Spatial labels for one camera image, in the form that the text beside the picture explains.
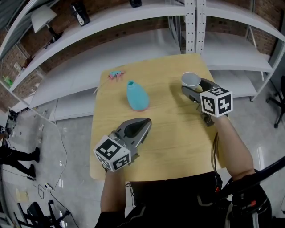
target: person's arm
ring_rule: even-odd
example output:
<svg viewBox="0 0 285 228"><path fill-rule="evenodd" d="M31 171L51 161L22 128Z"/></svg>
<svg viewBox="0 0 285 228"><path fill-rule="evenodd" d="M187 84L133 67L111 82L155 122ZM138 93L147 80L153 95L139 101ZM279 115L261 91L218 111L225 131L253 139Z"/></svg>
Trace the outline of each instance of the person's arm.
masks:
<svg viewBox="0 0 285 228"><path fill-rule="evenodd" d="M232 179L238 180L253 174L252 156L229 119L224 115L219 118L212 117L212 120L217 128L226 167Z"/></svg>
<svg viewBox="0 0 285 228"><path fill-rule="evenodd" d="M102 212L124 212L126 208L126 187L124 168L107 171L101 195Z"/></svg>

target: table lamp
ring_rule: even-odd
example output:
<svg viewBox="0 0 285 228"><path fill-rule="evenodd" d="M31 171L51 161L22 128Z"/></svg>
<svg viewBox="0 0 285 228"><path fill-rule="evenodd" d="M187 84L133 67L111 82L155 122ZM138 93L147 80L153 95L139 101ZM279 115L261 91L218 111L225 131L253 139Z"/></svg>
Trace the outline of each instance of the table lamp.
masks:
<svg viewBox="0 0 285 228"><path fill-rule="evenodd" d="M53 28L49 26L49 22L53 18L55 18L56 15L57 14L46 5L42 5L41 7L36 9L31 15L32 25L35 33L40 31L46 25L49 29L49 32L53 35L53 38L49 41L45 48L57 41L63 34L63 32L59 34L56 33Z"/></svg>

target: brick wall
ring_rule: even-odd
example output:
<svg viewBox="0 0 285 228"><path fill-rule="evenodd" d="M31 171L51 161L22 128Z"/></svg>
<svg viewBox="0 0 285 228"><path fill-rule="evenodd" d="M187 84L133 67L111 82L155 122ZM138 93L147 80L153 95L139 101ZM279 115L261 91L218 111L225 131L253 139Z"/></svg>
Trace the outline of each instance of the brick wall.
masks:
<svg viewBox="0 0 285 228"><path fill-rule="evenodd" d="M0 43L2 44L6 31L0 32ZM18 76L18 71L15 69L14 64L17 62L20 66L24 65L26 60L25 55L19 50L18 47L14 46L1 61L1 73L0 76L9 77L10 80L14 81ZM24 99L29 96L33 91L36 90L36 84L41 81L41 78L35 71L32 72L23 82L14 90L14 93L20 98ZM4 112L8 110L8 107L13 107L18 103L18 100L14 98L2 85L0 85L0 109Z"/></svg>
<svg viewBox="0 0 285 228"><path fill-rule="evenodd" d="M74 0L61 0L52 7L52 10L57 13L57 17L53 19L50 24L56 32L64 31L67 28L71 28L72 26L77 24L75 18L70 14L69 6L73 1ZM239 5L246 9L250 9L249 0L224 1ZM101 10L119 4L127 3L129 1L83 0L83 2L86 6L88 14L91 16ZM282 9L285 9L285 3L282 0L256 0L255 2L255 13L267 20L275 28L279 29L283 17ZM45 63L41 65L41 67L45 72L48 72L52 68L66 61L67 59L94 46L129 34L165 27L168 27L167 19L162 17L130 22L110 29L106 29L65 48L64 50L60 51L59 53L48 59ZM246 24L222 18L207 17L206 31L230 33L239 36L245 36L246 30ZM256 28L253 28L253 32L258 46L258 50L261 53L271 55L275 47L276 38ZM2 43L1 36L3 37L2 33L0 33L0 42ZM21 44L29 54L34 55L50 40L50 38L51 36L46 28L43 28L36 34L33 32L33 29L30 29L23 37ZM23 56L17 48L13 48L3 61L3 73L5 75L8 75L11 79L14 79L17 75L13 68L15 61L18 61L20 64L23 62ZM15 92L21 98L27 97L31 93L31 90L36 89L35 85L40 81L41 79L35 73L32 73L15 89ZM4 105L0 104L0 109L3 109L3 106L6 108L8 104L9 106L13 106L15 103L17 103L17 100L15 100L13 97L11 98L10 95L3 91L3 88L1 87L0 98L5 103Z"/></svg>
<svg viewBox="0 0 285 228"><path fill-rule="evenodd" d="M143 31L162 29L168 27L167 17L157 17L145 20L133 21L126 24L121 24L99 33L88 36L57 53L56 55L49 58L43 64L41 68L43 71L48 72L61 63L65 62L66 59L72 58L92 47L100 44L109 42L111 40L139 33Z"/></svg>
<svg viewBox="0 0 285 228"><path fill-rule="evenodd" d="M60 0L51 8L57 14L57 16L50 22L50 26L52 26L56 33L78 24L74 16L71 15L69 8L72 2L74 2L74 0ZM126 2L129 2L129 0L83 0L89 16ZM30 55L34 55L37 50L47 44L50 39L51 35L47 28L42 28L36 34L34 33L33 28L31 28L23 37L21 43Z"/></svg>

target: wooden table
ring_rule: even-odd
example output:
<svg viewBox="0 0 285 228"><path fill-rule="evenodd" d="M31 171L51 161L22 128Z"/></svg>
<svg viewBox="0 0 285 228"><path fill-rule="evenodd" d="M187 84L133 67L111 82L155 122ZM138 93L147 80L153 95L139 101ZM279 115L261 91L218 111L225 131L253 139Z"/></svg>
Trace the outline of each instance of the wooden table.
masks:
<svg viewBox="0 0 285 228"><path fill-rule="evenodd" d="M111 71L123 70L122 81L106 81ZM194 72L202 78L213 78L198 54L167 56L123 65L101 75L94 110L90 176L104 179L105 170L97 161L93 148L103 135L108 135L126 120L147 117L152 128L138 147L138 157L126 166L126 181L175 179L213 171L211 147L216 129L206 127L197 104L181 91L181 77ZM150 106L144 112L131 109L127 97L127 82L140 84L150 97ZM223 165L220 156L218 168Z"/></svg>

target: green object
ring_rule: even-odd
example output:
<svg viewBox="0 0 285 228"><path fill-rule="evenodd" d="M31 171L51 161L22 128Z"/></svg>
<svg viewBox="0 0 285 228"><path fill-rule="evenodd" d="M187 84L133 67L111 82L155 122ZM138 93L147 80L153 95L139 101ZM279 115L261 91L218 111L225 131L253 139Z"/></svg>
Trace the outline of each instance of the green object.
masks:
<svg viewBox="0 0 285 228"><path fill-rule="evenodd" d="M4 79L4 82L6 82L8 84L9 87L11 87L13 85L13 82L9 79L9 77L4 77L3 76L3 79Z"/></svg>

